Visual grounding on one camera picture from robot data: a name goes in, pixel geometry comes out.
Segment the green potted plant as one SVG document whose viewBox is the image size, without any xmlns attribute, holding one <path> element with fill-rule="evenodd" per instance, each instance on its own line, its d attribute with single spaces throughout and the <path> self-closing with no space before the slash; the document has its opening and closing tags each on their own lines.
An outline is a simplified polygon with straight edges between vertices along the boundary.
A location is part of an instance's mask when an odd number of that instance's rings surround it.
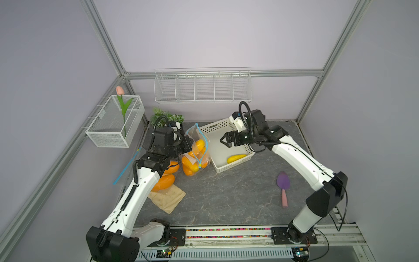
<svg viewBox="0 0 419 262">
<path fill-rule="evenodd" d="M 178 123 L 182 124 L 184 121 L 183 115 L 171 114 L 161 108 L 153 108 L 153 115 L 151 117 L 151 125 L 153 127 L 177 127 Z"/>
</svg>

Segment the white mesh wall basket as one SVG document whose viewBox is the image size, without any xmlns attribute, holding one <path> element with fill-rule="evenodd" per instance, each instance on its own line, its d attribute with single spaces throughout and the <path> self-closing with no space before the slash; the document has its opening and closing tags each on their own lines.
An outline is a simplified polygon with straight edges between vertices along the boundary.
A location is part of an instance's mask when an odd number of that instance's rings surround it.
<svg viewBox="0 0 419 262">
<path fill-rule="evenodd" d="M 117 95 L 111 95 L 100 107 L 93 121 L 86 128 L 85 134 L 97 146 L 103 148 L 129 148 L 145 112 L 139 96 L 124 95 L 126 102 L 133 101 L 126 113 L 126 131 L 124 137 L 123 117 Z"/>
</svg>

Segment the pink artificial tulip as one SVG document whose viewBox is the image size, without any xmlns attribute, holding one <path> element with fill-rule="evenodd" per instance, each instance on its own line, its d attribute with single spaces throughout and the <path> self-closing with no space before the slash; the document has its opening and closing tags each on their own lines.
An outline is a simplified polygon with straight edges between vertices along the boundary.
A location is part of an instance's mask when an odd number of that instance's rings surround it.
<svg viewBox="0 0 419 262">
<path fill-rule="evenodd" d="M 124 91 L 124 89 L 121 86 L 117 86 L 116 87 L 116 93 L 117 93 L 118 102 L 119 102 L 120 107 L 121 107 L 121 114 L 122 114 L 123 122 L 124 122 L 124 124 L 123 124 L 124 137 L 126 137 L 127 136 L 127 131 L 126 131 L 126 113 L 127 113 L 127 110 L 129 109 L 129 107 L 130 107 L 130 105 L 131 105 L 131 103 L 133 101 L 133 98 L 130 98 L 129 100 L 127 100 L 125 102 L 124 101 L 124 97 L 123 97 L 125 95 L 125 91 Z"/>
</svg>

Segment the purple pink brush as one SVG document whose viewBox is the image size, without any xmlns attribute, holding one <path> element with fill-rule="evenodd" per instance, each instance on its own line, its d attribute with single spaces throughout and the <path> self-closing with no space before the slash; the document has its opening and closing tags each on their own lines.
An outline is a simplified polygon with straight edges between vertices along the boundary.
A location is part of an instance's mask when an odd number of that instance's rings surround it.
<svg viewBox="0 0 419 262">
<path fill-rule="evenodd" d="M 281 171 L 277 177 L 277 186 L 282 190 L 282 207 L 288 207 L 287 190 L 290 188 L 290 179 L 286 172 Z"/>
</svg>

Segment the large orange mango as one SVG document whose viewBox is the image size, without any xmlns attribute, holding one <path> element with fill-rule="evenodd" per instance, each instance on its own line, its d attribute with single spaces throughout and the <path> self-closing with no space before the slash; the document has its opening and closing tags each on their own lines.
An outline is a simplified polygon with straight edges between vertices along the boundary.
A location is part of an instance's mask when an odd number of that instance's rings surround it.
<svg viewBox="0 0 419 262">
<path fill-rule="evenodd" d="M 153 192 L 159 192 L 161 190 L 166 190 L 171 187 L 175 182 L 175 176 L 173 174 L 162 176 L 156 185 L 152 188 Z"/>
</svg>

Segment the big orange mango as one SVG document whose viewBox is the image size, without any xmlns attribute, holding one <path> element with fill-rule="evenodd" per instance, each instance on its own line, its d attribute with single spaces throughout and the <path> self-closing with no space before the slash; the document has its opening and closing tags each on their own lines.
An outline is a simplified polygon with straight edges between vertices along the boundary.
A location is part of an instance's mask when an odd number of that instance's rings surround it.
<svg viewBox="0 0 419 262">
<path fill-rule="evenodd" d="M 186 176 L 193 176 L 196 174 L 196 172 L 194 172 L 193 170 L 191 170 L 189 167 L 183 165 L 182 166 L 183 172 Z"/>
</svg>

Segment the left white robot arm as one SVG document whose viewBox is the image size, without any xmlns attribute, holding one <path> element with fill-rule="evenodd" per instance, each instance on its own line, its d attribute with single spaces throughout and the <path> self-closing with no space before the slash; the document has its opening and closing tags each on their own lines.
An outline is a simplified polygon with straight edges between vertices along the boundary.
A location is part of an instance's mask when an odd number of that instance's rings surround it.
<svg viewBox="0 0 419 262">
<path fill-rule="evenodd" d="M 146 153 L 133 161 L 133 180 L 112 213 L 99 227 L 86 234 L 91 260 L 95 262 L 133 262 L 153 243 L 170 242 L 170 224 L 153 219 L 133 237 L 136 219 L 153 187 L 168 170 L 171 161 L 192 150 L 193 140 L 185 136 L 182 123 L 161 116 L 162 127 L 153 127 Z"/>
</svg>

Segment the clear zip-top bag blue zipper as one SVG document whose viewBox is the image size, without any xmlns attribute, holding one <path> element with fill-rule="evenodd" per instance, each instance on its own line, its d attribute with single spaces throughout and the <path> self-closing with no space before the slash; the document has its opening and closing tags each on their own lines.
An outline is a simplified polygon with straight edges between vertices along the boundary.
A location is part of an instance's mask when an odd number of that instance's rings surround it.
<svg viewBox="0 0 419 262">
<path fill-rule="evenodd" d="M 133 182 L 135 174 L 133 171 L 134 163 L 139 160 L 145 153 L 146 149 L 143 147 L 139 147 L 135 153 L 134 156 L 128 161 L 128 163 L 124 166 L 122 171 L 117 175 L 114 182 L 112 183 L 113 186 L 121 186 L 122 192 L 125 192 L 126 190 L 129 190 L 130 184 Z M 148 178 L 149 175 L 151 175 L 152 171 L 148 168 L 136 168 L 136 179 L 137 179 L 137 185 L 144 185 L 144 181 L 146 178 Z"/>
</svg>

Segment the white plastic perforated basket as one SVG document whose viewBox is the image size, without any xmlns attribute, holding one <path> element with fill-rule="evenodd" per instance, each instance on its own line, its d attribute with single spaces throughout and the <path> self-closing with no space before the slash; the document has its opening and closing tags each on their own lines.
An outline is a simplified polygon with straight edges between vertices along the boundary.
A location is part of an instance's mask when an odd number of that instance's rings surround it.
<svg viewBox="0 0 419 262">
<path fill-rule="evenodd" d="M 237 130 L 236 126 L 229 119 L 200 126 L 200 130 L 208 138 L 209 156 L 218 174 L 251 160 L 255 154 L 249 145 L 227 147 L 219 141 L 225 133 Z M 232 163 L 228 163 L 228 158 L 236 155 L 245 156 Z"/>
</svg>

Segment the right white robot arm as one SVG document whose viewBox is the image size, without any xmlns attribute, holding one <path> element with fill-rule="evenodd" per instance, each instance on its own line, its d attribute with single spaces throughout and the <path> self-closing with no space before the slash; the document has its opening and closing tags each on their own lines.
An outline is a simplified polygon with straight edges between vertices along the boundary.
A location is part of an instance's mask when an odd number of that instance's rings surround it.
<svg viewBox="0 0 419 262">
<path fill-rule="evenodd" d="M 301 243 L 320 220 L 348 197 L 348 177 L 318 162 L 281 126 L 269 126 L 260 110 L 251 110 L 245 101 L 239 106 L 246 107 L 246 111 L 239 109 L 231 115 L 230 122 L 236 129 L 226 132 L 219 141 L 227 147 L 256 144 L 272 151 L 286 160 L 314 191 L 286 231 L 292 243 Z"/>
</svg>

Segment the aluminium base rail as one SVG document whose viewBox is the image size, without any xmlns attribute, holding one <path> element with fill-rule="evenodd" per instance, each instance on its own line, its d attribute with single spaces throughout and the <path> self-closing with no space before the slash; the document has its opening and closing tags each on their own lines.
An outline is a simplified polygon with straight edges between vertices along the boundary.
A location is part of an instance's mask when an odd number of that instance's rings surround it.
<svg viewBox="0 0 419 262">
<path fill-rule="evenodd" d="M 337 230 L 321 224 L 314 227 L 317 244 L 275 245 L 272 226 L 186 226 L 182 247 L 146 247 L 134 262 L 372 262 L 374 256 L 359 228 L 346 224 Z M 136 227 L 132 236 L 138 237 Z"/>
</svg>

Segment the yellow mango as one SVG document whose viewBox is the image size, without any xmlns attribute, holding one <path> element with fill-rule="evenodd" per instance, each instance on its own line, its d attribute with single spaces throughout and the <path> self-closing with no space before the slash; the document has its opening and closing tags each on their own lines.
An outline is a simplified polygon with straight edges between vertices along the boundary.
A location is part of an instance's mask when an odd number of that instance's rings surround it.
<svg viewBox="0 0 419 262">
<path fill-rule="evenodd" d="M 231 163 L 234 163 L 234 162 L 237 162 L 237 161 L 241 161 L 243 158 L 246 158 L 247 157 L 247 155 L 246 154 L 240 154 L 240 155 L 233 155 L 233 156 L 230 156 L 228 159 L 227 159 L 227 163 L 228 164 L 231 164 Z"/>
</svg>

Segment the small orange mango right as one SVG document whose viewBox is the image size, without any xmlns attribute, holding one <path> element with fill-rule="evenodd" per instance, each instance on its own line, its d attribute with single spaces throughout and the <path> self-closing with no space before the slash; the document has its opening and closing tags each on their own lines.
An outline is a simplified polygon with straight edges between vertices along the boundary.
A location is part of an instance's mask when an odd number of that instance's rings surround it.
<svg viewBox="0 0 419 262">
<path fill-rule="evenodd" d="M 177 161 L 171 161 L 167 169 L 164 171 L 163 175 L 167 176 L 173 174 L 179 170 L 180 164 Z"/>
</svg>

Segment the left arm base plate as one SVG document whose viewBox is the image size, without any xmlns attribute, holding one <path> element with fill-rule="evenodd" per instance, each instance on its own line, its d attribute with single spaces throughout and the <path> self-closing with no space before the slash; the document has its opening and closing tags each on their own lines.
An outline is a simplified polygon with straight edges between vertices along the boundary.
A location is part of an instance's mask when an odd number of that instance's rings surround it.
<svg viewBox="0 0 419 262">
<path fill-rule="evenodd" d="M 182 247 L 186 241 L 186 230 L 184 228 L 170 229 L 169 240 L 155 241 L 149 244 L 149 247 Z"/>
</svg>

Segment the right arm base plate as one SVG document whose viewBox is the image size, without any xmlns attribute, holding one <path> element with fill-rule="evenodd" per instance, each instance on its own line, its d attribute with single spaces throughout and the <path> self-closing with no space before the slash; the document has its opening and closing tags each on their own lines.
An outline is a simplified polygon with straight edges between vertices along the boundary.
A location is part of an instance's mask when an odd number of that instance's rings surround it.
<svg viewBox="0 0 419 262">
<path fill-rule="evenodd" d="M 272 227 L 271 239 L 275 245 L 311 245 L 318 243 L 314 228 L 306 233 L 301 233 L 294 227 Z"/>
</svg>

